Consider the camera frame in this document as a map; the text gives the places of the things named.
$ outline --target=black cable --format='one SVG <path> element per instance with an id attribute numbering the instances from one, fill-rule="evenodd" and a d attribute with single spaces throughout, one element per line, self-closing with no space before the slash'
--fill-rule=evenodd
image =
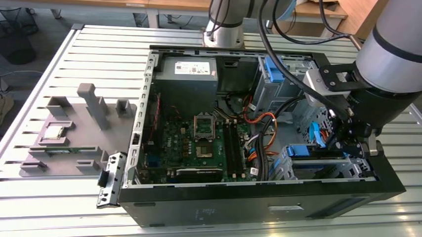
<path id="1" fill-rule="evenodd" d="M 261 5 L 261 9 L 258 12 L 258 29 L 259 29 L 259 34 L 263 40 L 263 45 L 265 48 L 269 52 L 269 55 L 271 57 L 271 60 L 278 68 L 278 70 L 285 74 L 287 80 L 290 82 L 293 82 L 299 89 L 302 89 L 305 91 L 305 93 L 307 93 L 310 96 L 313 96 L 317 100 L 319 100 L 319 102 L 323 103 L 323 105 L 326 107 L 329 107 L 330 109 L 333 109 L 337 113 L 337 115 L 339 116 L 339 118 L 342 120 L 347 120 L 349 118 L 349 114 L 346 113 L 346 110 L 343 110 L 338 105 L 335 105 L 323 95 L 321 95 L 317 91 L 314 91 L 314 89 L 311 89 L 293 74 L 291 72 L 286 69 L 286 67 L 283 66 L 283 64 L 281 63 L 277 54 L 274 52 L 274 49 L 271 47 L 269 38 L 265 34 L 265 27 L 262 24 L 263 21 L 263 9 L 265 9 L 265 5 L 267 3 L 267 0 L 263 0 L 262 5 Z"/>
<path id="2" fill-rule="evenodd" d="M 275 1 L 275 5 L 274 5 L 274 9 L 273 9 L 273 21 L 274 21 L 274 27 L 275 27 L 275 30 L 277 32 L 281 34 L 281 36 L 283 36 L 285 39 L 287 39 L 290 42 L 294 42 L 294 43 L 298 43 L 298 44 L 306 44 L 306 45 L 313 45 L 313 44 L 321 44 L 321 43 L 326 43 L 326 42 L 330 42 L 333 40 L 338 40 L 341 38 L 347 38 L 350 35 L 349 34 L 342 34 L 339 36 L 334 36 L 331 38 L 327 38 L 327 39 L 321 39 L 321 40 L 317 40 L 317 41 L 301 41 L 301 40 L 297 40 L 291 37 L 289 37 L 286 35 L 286 33 L 281 30 L 278 24 L 277 24 L 277 19 L 275 19 L 275 9 L 278 7 L 278 3 L 279 3 L 279 0 Z"/>
<path id="3" fill-rule="evenodd" d="M 211 1 L 210 10 L 208 10 L 208 18 L 210 18 L 210 19 L 211 19 L 211 6 L 212 6 L 212 2 L 214 2 L 214 0 Z M 222 3 L 223 3 L 223 0 L 220 0 L 220 2 L 219 2 L 218 10 L 216 10 L 216 18 L 215 18 L 212 30 L 211 30 L 210 32 L 207 32 L 207 36 L 211 36 L 211 34 L 222 27 L 222 24 L 225 23 L 226 18 L 227 18 L 229 10 L 230 10 L 230 0 L 227 0 L 227 11 L 226 11 L 226 15 L 225 15 L 223 21 L 222 21 L 222 23 L 219 24 L 219 26 L 215 28 L 215 26 L 216 26 L 216 21 L 218 21 L 219 10 L 220 10 L 220 8 L 222 8 Z"/>
<path id="4" fill-rule="evenodd" d="M 325 11 L 323 11 L 323 1 L 322 0 L 319 0 L 319 13 L 321 13 L 321 19 L 322 19 L 323 26 L 327 28 L 327 30 L 335 35 L 343 35 L 342 32 L 339 32 L 331 28 L 331 26 L 327 22 L 327 18 L 325 16 Z"/>
<path id="5" fill-rule="evenodd" d="M 290 106 L 293 106 L 299 100 L 305 99 L 305 95 L 299 95 L 291 99 L 289 99 L 275 110 L 274 112 L 274 116 L 278 117 L 287 109 Z M 266 122 L 265 126 L 263 126 L 263 131 L 262 133 L 265 134 L 269 127 L 271 125 L 271 119 Z"/>
<path id="6" fill-rule="evenodd" d="M 257 139 L 257 154 L 259 154 L 259 157 L 263 161 L 263 181 L 269 180 L 269 160 L 265 154 L 265 136 L 263 133 L 261 132 L 258 135 L 258 139 Z"/>
<path id="7" fill-rule="evenodd" d="M 179 29 L 182 29 L 182 27 L 186 27 L 190 24 L 192 18 L 194 18 L 194 16 L 191 16 L 191 19 L 187 21 L 187 23 L 183 26 L 179 26 Z"/>
<path id="8" fill-rule="evenodd" d="M 275 110 L 274 116 L 278 117 L 290 106 L 293 106 L 299 100 L 305 99 L 305 95 L 302 96 L 297 96 L 291 99 L 289 99 Z M 257 159 L 262 160 L 262 170 L 263 170 L 263 181 L 269 180 L 269 160 L 265 154 L 265 133 L 270 127 L 270 124 L 273 123 L 273 120 L 269 119 L 269 121 L 266 122 L 265 126 L 263 126 L 263 130 L 261 131 L 259 135 L 258 135 L 258 139 L 257 139 L 257 143 L 255 143 L 255 150 L 257 150 Z"/>
<path id="9" fill-rule="evenodd" d="M 258 147 L 258 139 L 255 140 L 254 147 Z M 263 180 L 263 173 L 265 173 L 263 172 L 263 160 L 258 158 L 258 159 L 254 159 L 254 162 L 257 163 L 255 168 L 258 169 L 257 180 L 262 181 Z"/>
<path id="10" fill-rule="evenodd" d="M 179 18 L 180 18 L 180 16 L 182 16 L 182 15 L 179 15 L 178 17 L 171 16 L 171 18 L 174 18 L 174 19 L 179 19 Z"/>
<path id="11" fill-rule="evenodd" d="M 285 34 L 287 34 L 291 30 L 293 30 L 293 28 L 294 28 L 294 26 L 295 26 L 295 24 L 297 24 L 297 17 L 298 17 L 298 13 L 297 13 L 297 9 L 294 9 L 294 12 L 293 12 L 293 19 L 291 19 L 291 22 L 290 22 L 290 25 L 289 25 L 289 29 L 287 29 L 287 31 L 285 32 Z"/>

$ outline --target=red wire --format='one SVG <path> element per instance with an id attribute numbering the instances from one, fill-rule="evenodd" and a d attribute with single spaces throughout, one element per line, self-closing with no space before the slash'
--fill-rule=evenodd
<path id="1" fill-rule="evenodd" d="M 154 131 L 155 131 L 155 128 L 156 128 L 158 119 L 159 119 L 159 95 L 158 95 L 158 110 L 156 110 L 156 115 L 155 115 L 155 118 L 154 118 L 152 130 L 151 130 L 148 141 L 151 141 L 151 139 L 152 139 L 152 135 L 154 135 Z"/>

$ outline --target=aluminum extrusion table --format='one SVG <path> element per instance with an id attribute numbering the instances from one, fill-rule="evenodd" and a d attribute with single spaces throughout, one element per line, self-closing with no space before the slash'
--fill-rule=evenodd
<path id="1" fill-rule="evenodd" d="M 350 63 L 357 56 L 347 41 L 299 45 L 269 36 L 278 50 L 314 51 L 333 64 Z M 373 202 L 330 220 L 278 224 L 219 225 L 142 229 L 123 208 L 96 209 L 99 187 L 94 176 L 20 177 L 20 163 L 38 137 L 51 96 L 82 103 L 79 83 L 95 83 L 96 95 L 107 102 L 124 97 L 136 101 L 143 88 L 150 44 L 200 46 L 199 31 L 86 26 L 71 30 L 28 101 L 0 142 L 0 236 L 421 236 L 422 225 L 422 117 L 414 106 L 386 125 L 378 137 L 407 192 Z M 245 34 L 247 49 L 263 49 L 261 37 Z"/>

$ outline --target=label sticker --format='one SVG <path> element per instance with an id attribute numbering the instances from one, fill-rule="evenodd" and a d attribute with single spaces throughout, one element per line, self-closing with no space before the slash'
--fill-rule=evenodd
<path id="1" fill-rule="evenodd" d="M 258 172 L 259 172 L 259 169 L 251 168 L 251 174 L 253 174 L 253 175 L 258 175 Z"/>
<path id="2" fill-rule="evenodd" d="M 269 206 L 269 211 L 305 210 L 299 205 L 295 206 Z"/>
<path id="3" fill-rule="evenodd" d="M 210 75 L 208 62 L 176 62 L 174 68 L 175 74 Z"/>
<path id="4" fill-rule="evenodd" d="M 253 105 L 253 103 L 250 103 L 250 104 L 249 104 L 249 107 L 251 108 L 251 110 L 253 110 L 253 111 L 255 111 L 257 106 L 255 106 L 255 105 Z"/>
<path id="5" fill-rule="evenodd" d="M 144 4 L 135 4 L 135 3 L 127 3 L 126 5 L 127 5 L 127 6 L 140 6 L 140 7 L 144 7 L 144 6 L 146 6 Z"/>

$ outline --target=wooden table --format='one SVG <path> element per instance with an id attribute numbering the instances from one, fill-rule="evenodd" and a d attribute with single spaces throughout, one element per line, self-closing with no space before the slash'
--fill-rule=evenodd
<path id="1" fill-rule="evenodd" d="M 208 16 L 211 0 L 0 0 L 0 6 L 47 8 L 52 9 L 56 18 L 56 9 L 102 10 L 127 13 L 146 13 L 151 28 L 159 28 L 159 15 Z M 347 14 L 341 7 L 337 11 L 326 10 L 326 16 L 333 28 L 337 29 Z M 318 4 L 313 2 L 297 6 L 297 21 L 322 23 Z"/>
<path id="2" fill-rule="evenodd" d="M 325 9 L 323 12 L 330 26 L 337 29 L 342 20 L 347 18 L 346 11 L 338 6 L 335 11 Z M 322 23 L 318 3 L 306 2 L 297 6 L 297 22 Z M 333 33 L 327 29 L 323 29 L 321 37 L 327 38 L 331 36 Z"/>

